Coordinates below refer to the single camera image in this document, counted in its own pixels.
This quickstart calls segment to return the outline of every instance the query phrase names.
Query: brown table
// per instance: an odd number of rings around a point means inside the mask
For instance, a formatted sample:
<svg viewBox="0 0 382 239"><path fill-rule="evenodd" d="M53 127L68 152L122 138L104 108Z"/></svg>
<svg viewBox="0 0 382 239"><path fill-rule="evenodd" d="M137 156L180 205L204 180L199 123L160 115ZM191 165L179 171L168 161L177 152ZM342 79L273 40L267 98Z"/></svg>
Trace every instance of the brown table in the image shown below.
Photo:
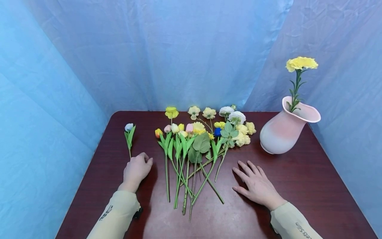
<svg viewBox="0 0 382 239"><path fill-rule="evenodd" d="M123 131L125 124L130 122L137 124L132 154L144 151L154 158L154 165L137 192L144 212L139 220L133 220L125 238L280 238L270 225L269 211L231 189L238 184L231 170L238 160L251 160L260 165L281 196L293 203L323 238L377 238L308 126L289 152L271 155L261 148L259 133L276 113L245 115L248 121L254 122L258 132L251 136L250 145L230 149L227 153L215 184L225 204L221 204L206 184L189 223L188 213L183 216L181 212L183 189L179 207L173 210L175 173L172 170L171 203L167 202L164 154L154 135L156 128L163 129L170 120L163 112L115 113L56 238L86 238L100 217L122 182L123 169L129 161ZM191 121L186 112L174 119L177 124Z"/></svg>

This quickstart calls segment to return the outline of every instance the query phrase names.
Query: vase rim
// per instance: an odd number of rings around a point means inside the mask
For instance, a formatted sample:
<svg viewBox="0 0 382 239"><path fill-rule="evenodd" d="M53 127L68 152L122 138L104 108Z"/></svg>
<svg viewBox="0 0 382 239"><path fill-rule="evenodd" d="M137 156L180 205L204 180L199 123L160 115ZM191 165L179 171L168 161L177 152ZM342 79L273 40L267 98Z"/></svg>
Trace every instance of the vase rim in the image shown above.
<svg viewBox="0 0 382 239"><path fill-rule="evenodd" d="M291 96L286 96L282 99L282 105L283 105L283 110L285 113L291 115L291 116L294 116L296 118L299 118L305 122L308 122L308 123L317 123L321 120L321 115L320 115L320 112L318 112L318 110L316 108L314 108L313 106L309 106L307 104L303 104L303 103L298 103L297 104L297 107L301 108L301 111L302 112L306 112L306 116L307 117L302 117L302 116L299 116L297 114L294 114L294 113L291 113L289 112L285 106L287 105L287 102L291 103L292 102L292 97Z"/></svg>

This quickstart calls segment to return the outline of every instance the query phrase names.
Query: pink tulip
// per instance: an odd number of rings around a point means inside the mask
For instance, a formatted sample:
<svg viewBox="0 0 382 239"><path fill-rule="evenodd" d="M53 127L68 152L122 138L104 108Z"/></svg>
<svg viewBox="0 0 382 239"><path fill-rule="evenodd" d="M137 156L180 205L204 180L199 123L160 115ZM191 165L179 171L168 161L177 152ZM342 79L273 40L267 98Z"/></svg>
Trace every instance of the pink tulip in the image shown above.
<svg viewBox="0 0 382 239"><path fill-rule="evenodd" d="M163 131L164 131L165 133L169 133L169 132L171 132L171 125L167 125Z"/></svg>
<svg viewBox="0 0 382 239"><path fill-rule="evenodd" d="M193 130L194 130L194 127L193 127L192 124L188 124L188 125L186 126L186 132L187 132L187 133L192 133Z"/></svg>

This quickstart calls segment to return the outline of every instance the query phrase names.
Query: pink vase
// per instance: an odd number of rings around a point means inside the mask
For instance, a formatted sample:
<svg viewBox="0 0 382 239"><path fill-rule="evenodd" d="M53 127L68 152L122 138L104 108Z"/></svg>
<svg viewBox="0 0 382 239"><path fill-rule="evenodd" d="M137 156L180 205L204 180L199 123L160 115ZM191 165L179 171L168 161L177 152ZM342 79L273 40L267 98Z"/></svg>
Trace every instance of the pink vase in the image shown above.
<svg viewBox="0 0 382 239"><path fill-rule="evenodd" d="M317 123L321 115L316 108L298 103L293 113L289 112L292 97L286 96L282 100L283 110L268 121L260 132L260 144L270 154L282 154L290 150L296 143L304 125Z"/></svg>

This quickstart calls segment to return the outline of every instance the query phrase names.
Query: beige sleeve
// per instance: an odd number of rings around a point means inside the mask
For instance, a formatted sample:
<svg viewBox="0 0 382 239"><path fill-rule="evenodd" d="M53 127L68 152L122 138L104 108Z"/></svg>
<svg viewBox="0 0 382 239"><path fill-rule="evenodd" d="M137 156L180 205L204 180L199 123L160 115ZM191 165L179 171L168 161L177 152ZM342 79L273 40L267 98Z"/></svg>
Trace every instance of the beige sleeve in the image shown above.
<svg viewBox="0 0 382 239"><path fill-rule="evenodd" d="M139 207L135 193L116 191L87 239L123 239Z"/></svg>
<svg viewBox="0 0 382 239"><path fill-rule="evenodd" d="M270 223L283 239L322 239L309 225L302 213L291 203L286 203L270 212Z"/></svg>

